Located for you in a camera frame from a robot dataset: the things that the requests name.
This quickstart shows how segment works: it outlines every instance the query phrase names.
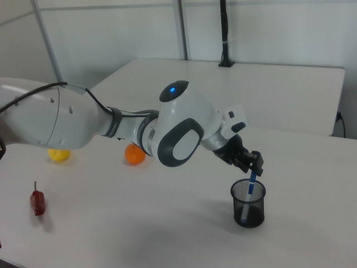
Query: yellow ball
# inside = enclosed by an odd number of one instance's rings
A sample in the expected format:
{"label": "yellow ball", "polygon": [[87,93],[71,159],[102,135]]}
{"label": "yellow ball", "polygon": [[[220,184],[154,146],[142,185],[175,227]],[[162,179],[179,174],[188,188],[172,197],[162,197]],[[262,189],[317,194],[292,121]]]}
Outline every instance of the yellow ball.
{"label": "yellow ball", "polygon": [[69,150],[49,149],[49,156],[55,161],[63,161],[69,157]]}

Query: black cable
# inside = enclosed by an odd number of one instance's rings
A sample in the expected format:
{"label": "black cable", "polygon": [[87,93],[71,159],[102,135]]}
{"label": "black cable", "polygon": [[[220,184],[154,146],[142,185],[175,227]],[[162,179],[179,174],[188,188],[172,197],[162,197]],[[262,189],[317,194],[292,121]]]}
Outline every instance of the black cable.
{"label": "black cable", "polygon": [[[99,107],[105,111],[106,113],[109,113],[113,115],[113,112],[109,110],[107,107],[101,104],[101,102],[95,97],[95,95],[88,89],[86,88],[85,91],[94,99],[94,101],[99,105]],[[151,113],[153,110],[145,110],[145,111],[140,111],[140,112],[133,112],[133,115],[130,114],[123,114],[123,117],[146,117],[137,113]]]}
{"label": "black cable", "polygon": [[99,105],[99,107],[105,111],[106,113],[109,113],[111,115],[113,115],[113,112],[111,110],[109,110],[107,107],[105,107],[104,105],[102,105],[100,103],[100,101],[98,101],[98,99],[95,97],[95,95],[93,95],[93,93],[88,89],[86,88],[85,91],[94,99],[94,101]]}
{"label": "black cable", "polygon": [[346,128],[345,128],[345,121],[344,118],[342,117],[342,115],[340,114],[340,118],[342,120],[342,125],[344,126],[344,138],[346,137]]}
{"label": "black cable", "polygon": [[2,140],[1,137],[0,137],[0,147],[1,147],[1,151],[0,151],[0,160],[1,160],[1,158],[6,153],[6,145],[5,145],[5,142]]}
{"label": "black cable", "polygon": [[25,93],[24,95],[21,95],[20,97],[14,99],[13,101],[9,102],[8,104],[6,104],[4,107],[2,107],[0,109],[0,113],[2,113],[3,111],[5,111],[6,109],[10,108],[11,106],[13,106],[14,104],[18,103],[19,101],[31,96],[31,95],[34,95],[36,94],[37,92],[40,92],[40,91],[43,91],[43,90],[46,90],[46,89],[49,89],[49,88],[52,88],[52,87],[55,87],[57,85],[67,85],[67,82],[57,82],[57,83],[52,83],[52,84],[48,84],[48,85],[44,85],[42,87],[39,87],[39,88],[35,88],[34,90],[32,91],[29,91],[27,93]]}
{"label": "black cable", "polygon": [[344,126],[344,138],[345,138],[346,137],[346,127],[345,127],[345,121],[344,121],[344,118],[342,117],[341,112],[337,112],[335,123],[338,122],[339,120],[342,120],[342,125]]}

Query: white table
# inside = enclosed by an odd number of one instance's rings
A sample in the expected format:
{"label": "white table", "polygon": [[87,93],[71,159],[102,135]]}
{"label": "white table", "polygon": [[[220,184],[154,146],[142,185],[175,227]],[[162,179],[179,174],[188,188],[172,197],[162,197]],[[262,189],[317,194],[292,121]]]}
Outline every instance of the white table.
{"label": "white table", "polygon": [[252,126],[329,136],[344,75],[337,68],[135,59],[92,90],[110,106],[159,109],[162,90],[187,80],[218,109],[241,104]]}
{"label": "white table", "polygon": [[[118,99],[147,108],[131,101]],[[168,168],[150,158],[129,166],[128,142],[104,137],[62,164],[46,149],[9,146],[0,161],[1,258],[28,268],[355,267],[357,142],[255,127],[241,136],[265,161],[266,219],[254,229],[234,222],[229,193],[247,175],[202,147]],[[30,208],[34,180],[47,201],[42,217]]]}

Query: blue pen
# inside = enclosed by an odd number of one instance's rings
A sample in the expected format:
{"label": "blue pen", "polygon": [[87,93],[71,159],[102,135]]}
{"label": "blue pen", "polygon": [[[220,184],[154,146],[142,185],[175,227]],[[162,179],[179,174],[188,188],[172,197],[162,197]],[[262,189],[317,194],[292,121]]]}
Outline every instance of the blue pen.
{"label": "blue pen", "polygon": [[[252,195],[253,195],[253,189],[254,189],[254,184],[255,184],[256,177],[257,177],[256,173],[252,170],[252,173],[250,174],[250,179],[249,179],[248,192],[247,192],[247,195],[245,197],[245,201],[246,202],[249,202],[251,197],[252,197]],[[249,212],[249,204],[244,204],[243,205],[243,210],[242,210],[242,216],[240,218],[240,220],[242,222],[246,222],[247,221],[248,212]]]}

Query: red object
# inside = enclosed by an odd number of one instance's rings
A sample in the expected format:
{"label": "red object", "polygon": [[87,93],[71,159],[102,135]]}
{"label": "red object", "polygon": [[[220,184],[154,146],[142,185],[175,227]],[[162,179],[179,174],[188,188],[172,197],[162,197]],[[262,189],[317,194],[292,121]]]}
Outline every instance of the red object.
{"label": "red object", "polygon": [[36,182],[35,182],[35,191],[30,196],[31,208],[33,209],[35,216],[39,216],[44,214],[46,210],[45,204],[45,196],[43,192],[36,190]]}

